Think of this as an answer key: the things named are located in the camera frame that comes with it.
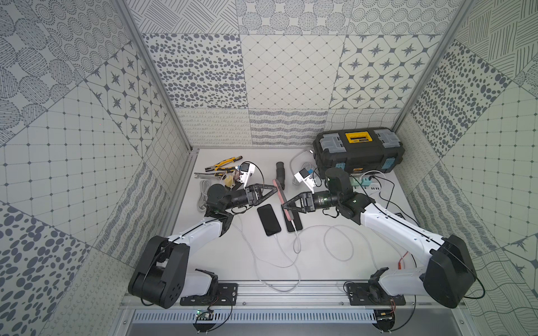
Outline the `green case phone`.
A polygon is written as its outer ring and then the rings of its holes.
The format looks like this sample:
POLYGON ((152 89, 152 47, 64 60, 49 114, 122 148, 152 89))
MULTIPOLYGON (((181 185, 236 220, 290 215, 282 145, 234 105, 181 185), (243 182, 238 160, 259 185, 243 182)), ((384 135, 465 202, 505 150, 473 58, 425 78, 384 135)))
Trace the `green case phone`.
POLYGON ((295 231, 301 231, 303 229, 303 225, 298 211, 288 211, 283 209, 283 216, 287 232, 293 233, 295 231))

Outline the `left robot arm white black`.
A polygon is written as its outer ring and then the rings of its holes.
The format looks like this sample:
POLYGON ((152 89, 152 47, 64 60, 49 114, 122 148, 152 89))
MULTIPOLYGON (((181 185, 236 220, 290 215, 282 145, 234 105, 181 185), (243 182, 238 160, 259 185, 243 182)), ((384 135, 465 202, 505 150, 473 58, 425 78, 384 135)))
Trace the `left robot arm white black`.
POLYGON ((241 190, 229 190, 221 184, 210 186, 205 215, 199 223, 185 232, 169 237, 157 235, 147 242, 128 284, 129 294, 138 297, 143 305, 164 309, 178 300, 182 305, 234 305, 235 301, 225 299, 224 294, 237 286, 220 284, 217 274, 189 267, 189 259, 228 232, 234 217, 231 209, 259 206, 276 193, 276 186, 260 183, 241 190))

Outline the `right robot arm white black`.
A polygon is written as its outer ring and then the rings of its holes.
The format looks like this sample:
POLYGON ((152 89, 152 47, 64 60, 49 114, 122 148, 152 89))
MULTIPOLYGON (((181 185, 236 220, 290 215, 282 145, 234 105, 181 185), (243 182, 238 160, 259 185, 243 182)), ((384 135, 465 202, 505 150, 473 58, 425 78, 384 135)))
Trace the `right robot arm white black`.
POLYGON ((334 207, 344 218, 390 239, 417 260, 415 268, 379 269, 368 281, 375 291, 390 296, 428 295, 444 307, 456 308, 479 280, 466 242, 396 216, 365 192, 356 192, 350 178, 341 168, 330 168, 325 173, 326 190, 300 193, 282 206, 304 214, 334 207))

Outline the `blue case phone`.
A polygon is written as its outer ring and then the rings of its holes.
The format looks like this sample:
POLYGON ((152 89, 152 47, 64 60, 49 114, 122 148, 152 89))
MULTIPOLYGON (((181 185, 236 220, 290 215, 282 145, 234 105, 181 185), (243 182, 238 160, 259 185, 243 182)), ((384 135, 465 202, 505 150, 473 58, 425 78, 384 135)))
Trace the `blue case phone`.
POLYGON ((276 235, 282 231, 271 204, 259 207, 257 213, 267 237, 276 235))

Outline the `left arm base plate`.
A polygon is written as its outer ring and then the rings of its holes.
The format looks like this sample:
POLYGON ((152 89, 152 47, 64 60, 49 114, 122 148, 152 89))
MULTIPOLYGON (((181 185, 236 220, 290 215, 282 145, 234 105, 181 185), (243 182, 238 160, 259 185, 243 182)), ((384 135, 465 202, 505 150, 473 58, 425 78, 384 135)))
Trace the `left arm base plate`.
POLYGON ((238 283, 212 284, 208 292, 204 295, 191 295, 180 299, 183 307, 192 306, 230 306, 237 302, 238 283))

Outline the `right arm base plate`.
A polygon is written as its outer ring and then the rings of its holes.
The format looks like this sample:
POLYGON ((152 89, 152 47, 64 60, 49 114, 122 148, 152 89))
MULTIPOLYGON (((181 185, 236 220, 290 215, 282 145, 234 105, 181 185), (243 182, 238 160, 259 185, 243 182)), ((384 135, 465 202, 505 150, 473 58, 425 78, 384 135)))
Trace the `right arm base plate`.
POLYGON ((346 281, 343 290, 352 306, 396 306, 406 305, 403 295, 390 296, 381 287, 363 282, 346 281))

